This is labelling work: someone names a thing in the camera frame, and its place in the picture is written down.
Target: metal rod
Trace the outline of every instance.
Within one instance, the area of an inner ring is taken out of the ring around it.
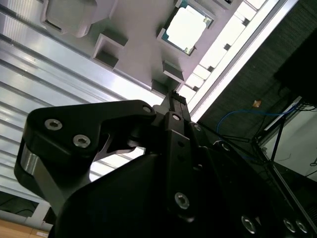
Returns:
[[[227,138],[228,140],[235,140],[235,141],[250,143],[250,139],[248,138],[243,138],[243,137],[238,137],[233,135],[222,135],[222,137]]]
[[[277,147],[278,147],[279,141],[281,139],[281,135],[282,135],[282,131],[283,131],[283,128],[284,128],[285,121],[286,121],[286,116],[284,115],[282,117],[282,119],[281,119],[281,124],[279,126],[277,138],[276,138],[276,141],[275,141],[275,144],[274,144],[274,148],[273,148],[273,152],[272,152],[272,156],[271,156],[271,161],[274,161],[274,159],[275,159]]]
[[[243,153],[245,153],[246,155],[250,156],[250,157],[254,157],[254,155],[252,153],[250,153],[249,151],[243,149],[242,147],[238,146],[237,144],[231,142],[230,140],[227,140],[226,138],[224,138],[222,135],[218,134],[217,132],[215,132],[214,130],[204,126],[203,124],[199,124],[201,127],[203,127],[204,129],[210,131],[211,133],[215,134],[216,136],[218,136],[221,140],[227,142],[229,145],[232,145],[233,147],[236,147],[238,150],[242,151]]]

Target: shiny metal surface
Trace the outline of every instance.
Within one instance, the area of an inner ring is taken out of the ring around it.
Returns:
[[[25,170],[25,172],[33,175],[39,159],[40,158],[37,155],[29,151],[28,147],[24,145],[21,156],[21,166]]]
[[[44,124],[49,130],[60,130],[63,127],[63,124],[56,119],[47,119]]]
[[[247,216],[242,216],[241,222],[242,222],[243,226],[248,230],[248,232],[250,232],[251,234],[256,233],[256,227],[254,226],[253,222]]]
[[[284,222],[284,225],[286,226],[286,228],[287,228],[290,232],[292,232],[292,233],[295,233],[295,232],[296,232],[296,230],[295,230],[293,224],[292,224],[289,220],[287,220],[286,218],[284,218],[283,222]]]
[[[84,45],[79,52],[61,44],[40,24],[41,7],[37,0],[0,0],[0,191],[43,203],[17,182],[13,172],[32,110],[125,99],[144,100],[152,106],[161,104],[162,98],[145,85],[90,61]],[[138,148],[94,162],[90,179],[96,180],[142,153]],[[24,162],[32,173],[32,160]]]
[[[90,145],[90,139],[85,135],[76,135],[73,138],[74,145],[80,148],[87,148]]]
[[[189,208],[189,200],[187,196],[181,192],[175,194],[175,202],[181,209],[186,210]]]
[[[302,232],[304,232],[305,234],[308,233],[307,228],[305,227],[305,225],[304,225],[302,222],[296,220],[296,225],[298,226],[298,228],[299,228]]]

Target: black plastic part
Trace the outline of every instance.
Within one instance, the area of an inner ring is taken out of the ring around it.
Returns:
[[[200,218],[176,220],[166,210],[164,158],[143,155],[77,191],[64,205],[54,238],[72,237],[211,237],[217,234],[196,172]]]
[[[142,101],[30,113],[23,135],[25,144],[40,157],[37,172],[43,169],[59,183],[49,177],[39,181],[42,177],[35,176],[37,181],[31,186],[30,177],[21,171],[21,151],[15,173],[18,181],[34,192],[38,192],[40,184],[40,192],[49,202],[53,200],[52,190],[43,189],[48,179],[55,190],[62,191],[63,179],[66,185],[68,179],[80,180],[94,160],[136,146],[146,148],[145,155],[93,183],[78,190],[70,187],[71,193],[66,191],[68,199],[58,210],[51,238],[310,237],[298,227],[292,233],[284,225],[284,218],[294,225],[298,218],[305,225],[307,220],[297,213],[300,205],[292,203],[290,207],[285,203],[292,193],[285,194],[289,191],[282,178],[276,184],[283,195],[277,196],[229,145],[232,142],[211,145],[202,128],[190,122],[183,99],[175,92],[167,98],[170,112],[161,110],[157,114]],[[62,129],[47,130],[47,119],[61,121]],[[76,147],[72,138],[77,134],[89,137],[91,144]],[[187,208],[175,201],[177,192],[188,198]],[[250,219],[254,233],[246,229],[242,217]]]

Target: wire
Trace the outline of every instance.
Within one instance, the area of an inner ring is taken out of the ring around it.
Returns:
[[[230,113],[227,113],[226,115],[224,115],[222,117],[222,119],[218,122],[217,124],[217,129],[216,132],[219,133],[219,127],[221,125],[221,123],[231,114],[235,114],[235,113],[254,113],[254,114],[260,114],[260,115],[265,115],[265,116],[281,116],[281,115],[285,115],[285,114],[289,114],[291,112],[293,112],[296,109],[297,105],[294,105],[290,110],[288,110],[287,112],[284,113],[266,113],[266,112],[261,112],[261,111],[251,111],[251,110],[239,110],[239,111],[233,111]]]
[[[309,175],[312,175],[312,174],[314,174],[314,173],[316,173],[316,172],[317,172],[317,170],[314,171],[314,172],[312,172],[312,173],[310,173],[310,174],[308,174],[308,175],[305,175],[305,177],[308,177]]]
[[[16,197],[10,198],[9,200],[7,200],[4,203],[0,204],[0,207],[2,207],[4,204],[6,204],[6,203],[8,203],[8,202],[10,202],[10,201],[12,201],[14,199],[16,199]]]
[[[19,214],[19,213],[25,212],[25,211],[29,211],[29,212],[34,213],[34,211],[32,211],[32,210],[30,210],[30,209],[23,209],[23,210],[21,210],[21,211],[16,212],[15,214]]]

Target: black cable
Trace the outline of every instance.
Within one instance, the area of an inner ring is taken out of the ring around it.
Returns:
[[[6,203],[8,203],[8,202],[10,202],[10,201],[12,201],[12,200],[14,200],[14,199],[16,199],[16,197],[10,198],[9,200],[7,200],[7,201],[5,201],[4,203],[0,204],[0,207],[2,207],[4,204],[6,204]]]
[[[305,175],[305,177],[308,177],[309,175],[312,175],[312,174],[314,174],[314,173],[316,173],[316,172],[317,172],[317,170],[314,171],[314,172],[312,172],[312,173],[310,173],[310,174],[308,174],[308,175]]]
[[[257,132],[254,134],[254,136],[252,136],[252,138],[256,137],[256,135],[259,133],[259,131],[261,130],[262,126],[264,125],[265,119],[266,119],[266,115],[263,117],[261,125],[259,126],[259,128],[258,128]]]
[[[19,213],[24,212],[24,211],[32,212],[32,214],[34,213],[34,211],[32,211],[32,210],[30,210],[30,209],[23,209],[23,210],[21,210],[21,211],[16,212],[15,214],[19,214]]]
[[[34,207],[34,209],[36,209],[36,205],[34,205],[34,203],[32,201],[30,201],[32,206]]]

